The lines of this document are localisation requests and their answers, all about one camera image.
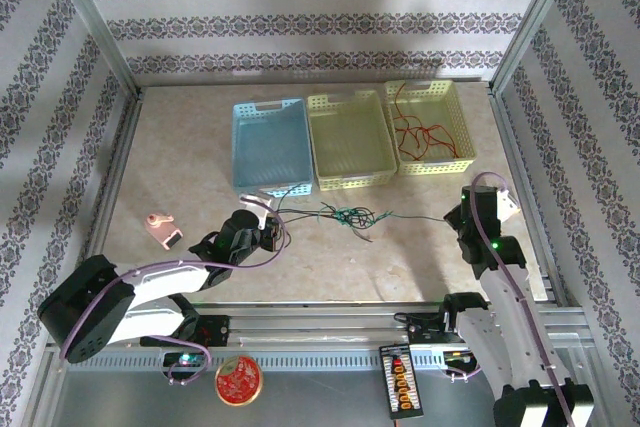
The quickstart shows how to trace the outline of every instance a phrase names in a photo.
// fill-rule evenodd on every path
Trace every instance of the marble floor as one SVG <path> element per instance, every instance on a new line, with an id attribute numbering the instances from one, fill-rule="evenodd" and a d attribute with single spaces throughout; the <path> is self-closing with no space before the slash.
<path id="1" fill-rule="evenodd" d="M 240 206 L 231 188 L 231 112 L 243 101 L 345 93 L 382 84 L 298 84 L 153 87 L 146 91 L 122 179 L 104 254 L 116 264 L 143 265 L 180 258 Z M 284 206 L 316 210 L 366 206 L 382 213 L 441 218 L 459 202 L 460 188 L 493 170 L 510 179 L 507 160 L 486 95 L 486 84 L 460 83 L 458 93 L 477 151 L 462 174 L 396 176 L 387 185 L 286 198 Z M 151 212 L 166 212 L 184 233 L 170 251 L 145 231 Z M 216 288 L 190 294 L 202 302 L 439 301 L 448 292 L 480 291 L 460 256 L 455 233 L 443 222 L 388 218 L 367 231 L 371 243 L 335 221 L 309 218 L 288 224 L 292 243 L 266 267 L 236 271 Z M 506 222 L 531 273 L 532 292 L 545 299 L 522 214 Z M 247 263 L 269 258 L 256 252 Z"/>

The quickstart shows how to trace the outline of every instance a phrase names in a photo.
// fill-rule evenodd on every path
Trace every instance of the light green plastic basket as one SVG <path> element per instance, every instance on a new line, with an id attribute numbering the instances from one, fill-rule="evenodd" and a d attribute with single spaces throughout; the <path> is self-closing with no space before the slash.
<path id="1" fill-rule="evenodd" d="M 307 98 L 311 147 L 320 190 L 386 184 L 396 159 L 378 94 Z"/>
<path id="2" fill-rule="evenodd" d="M 396 94 L 404 84 L 396 100 Z M 398 174 L 400 175 L 425 175 L 448 174 L 452 172 L 464 172 L 476 159 L 476 151 L 471 143 L 471 137 L 467 131 L 467 124 L 462 114 L 460 100 L 456 86 L 451 80 L 434 81 L 394 81 L 385 85 L 386 102 L 385 117 L 389 126 L 389 135 L 393 139 L 394 153 L 398 162 Z M 402 139 L 402 133 L 396 132 L 397 128 L 405 128 L 403 119 L 393 120 L 398 117 L 398 108 L 404 116 L 416 116 L 425 128 L 432 125 L 442 125 L 451 134 L 455 143 L 458 158 L 454 158 L 451 151 L 444 146 L 431 146 L 421 160 L 413 160 L 409 155 L 400 152 L 398 145 Z M 424 150 L 417 148 L 414 139 L 407 136 L 403 150 L 418 156 Z"/>

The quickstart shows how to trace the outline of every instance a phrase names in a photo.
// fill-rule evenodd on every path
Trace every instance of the black wire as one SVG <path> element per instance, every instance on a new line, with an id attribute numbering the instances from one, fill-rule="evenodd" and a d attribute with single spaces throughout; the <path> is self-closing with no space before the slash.
<path id="1" fill-rule="evenodd" d="M 325 219 L 334 219 L 341 224 L 347 225 L 352 229 L 366 230 L 378 220 L 375 213 L 366 207 L 354 207 L 351 209 L 336 209 L 332 205 L 322 202 L 325 206 L 322 210 L 298 210 L 298 209 L 281 209 L 279 214 L 299 214 L 300 217 L 289 219 L 287 222 L 294 220 L 306 219 L 308 217 L 323 217 Z"/>
<path id="2" fill-rule="evenodd" d="M 397 314 L 393 314 L 393 320 L 396 322 L 400 322 L 401 324 L 409 324 L 410 320 L 413 319 L 415 321 L 430 321 L 430 320 L 438 320 L 440 318 L 440 313 L 436 312 L 433 314 L 407 314 L 406 312 L 398 312 Z"/>
<path id="3" fill-rule="evenodd" d="M 283 247 L 284 249 L 288 248 L 291 245 L 291 242 L 293 242 L 293 237 L 291 237 L 289 232 L 287 232 L 287 237 L 289 237 L 289 242 L 287 242 L 287 245 Z"/>
<path id="4" fill-rule="evenodd" d="M 426 219 L 426 220 L 433 220 L 435 222 L 446 222 L 446 220 L 444 219 L 438 219 L 437 217 L 429 217 L 428 215 L 398 215 L 398 214 L 391 214 L 389 217 L 397 217 L 399 219 Z"/>
<path id="5" fill-rule="evenodd" d="M 355 234 L 355 236 L 358 237 L 359 239 L 362 239 L 365 242 L 369 242 L 370 244 L 373 244 L 373 240 L 371 240 L 370 238 L 365 237 L 364 235 L 362 235 L 360 232 L 358 232 L 358 229 L 351 229 L 351 232 L 353 232 Z"/>
<path id="6" fill-rule="evenodd" d="M 276 211 L 277 211 L 277 212 L 280 212 L 280 207 L 282 207 L 282 202 L 284 201 L 284 198 L 285 198 L 287 195 L 289 195 L 293 189 L 297 189 L 297 188 L 298 188 L 298 187 L 300 187 L 302 184 L 304 184 L 304 182 L 300 182 L 299 184 L 294 185 L 294 186 L 293 186 L 293 187 L 291 187 L 289 190 L 287 190 L 287 191 L 285 192 L 285 194 L 284 194 L 282 197 L 280 197 L 280 202 L 278 202 L 278 208 L 276 209 Z"/>

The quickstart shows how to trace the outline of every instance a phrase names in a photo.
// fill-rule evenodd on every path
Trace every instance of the red lid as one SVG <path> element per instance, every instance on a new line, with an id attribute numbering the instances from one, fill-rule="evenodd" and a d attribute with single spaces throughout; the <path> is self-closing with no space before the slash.
<path id="1" fill-rule="evenodd" d="M 216 391 L 226 404 L 246 405 L 260 393 L 262 379 L 262 370 L 251 357 L 231 357 L 218 368 Z"/>

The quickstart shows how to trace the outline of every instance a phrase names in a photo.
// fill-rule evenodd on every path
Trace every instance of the patterned wallpaper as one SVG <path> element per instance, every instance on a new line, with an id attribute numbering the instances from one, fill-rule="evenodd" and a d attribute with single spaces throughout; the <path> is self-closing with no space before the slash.
<path id="1" fill-rule="evenodd" d="M 638 0 L 555 0 L 502 93 L 564 288 L 597 338 L 616 425 L 640 424 Z"/>
<path id="2" fill-rule="evenodd" d="M 42 300 L 74 268 L 130 104 L 70 0 L 0 0 L 0 426 L 19 425 Z"/>
<path id="3" fill-rule="evenodd" d="M 141 85 L 488 80 L 530 1 L 95 0 Z"/>

